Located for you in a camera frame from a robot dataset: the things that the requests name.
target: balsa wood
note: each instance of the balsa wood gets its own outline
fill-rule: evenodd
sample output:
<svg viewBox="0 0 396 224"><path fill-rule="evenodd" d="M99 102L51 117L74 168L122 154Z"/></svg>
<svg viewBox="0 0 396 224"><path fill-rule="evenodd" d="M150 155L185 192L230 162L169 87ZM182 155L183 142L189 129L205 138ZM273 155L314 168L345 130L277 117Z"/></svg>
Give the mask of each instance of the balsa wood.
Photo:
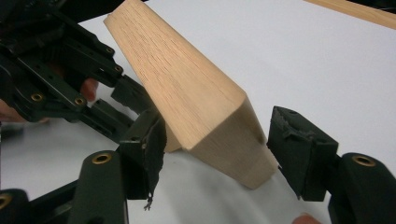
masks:
<svg viewBox="0 0 396 224"><path fill-rule="evenodd" d="M396 29L396 15L380 9L366 7L347 0L305 0L322 7L346 13L362 20Z"/></svg>
<svg viewBox="0 0 396 224"><path fill-rule="evenodd" d="M140 0L105 24L181 147L255 189L276 169L246 93Z"/></svg>

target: wood grain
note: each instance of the wood grain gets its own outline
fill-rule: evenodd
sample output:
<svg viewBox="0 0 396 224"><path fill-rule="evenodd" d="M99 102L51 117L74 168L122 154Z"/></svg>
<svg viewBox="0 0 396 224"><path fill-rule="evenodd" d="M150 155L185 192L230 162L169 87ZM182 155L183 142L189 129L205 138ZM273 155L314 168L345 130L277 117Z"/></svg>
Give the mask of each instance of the wood grain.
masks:
<svg viewBox="0 0 396 224"><path fill-rule="evenodd" d="M139 0L105 24L183 149L252 189L274 173L246 93L192 44Z"/></svg>
<svg viewBox="0 0 396 224"><path fill-rule="evenodd" d="M322 7L327 7L356 18L396 29L396 15L380 9L366 7L346 0L305 0Z"/></svg>

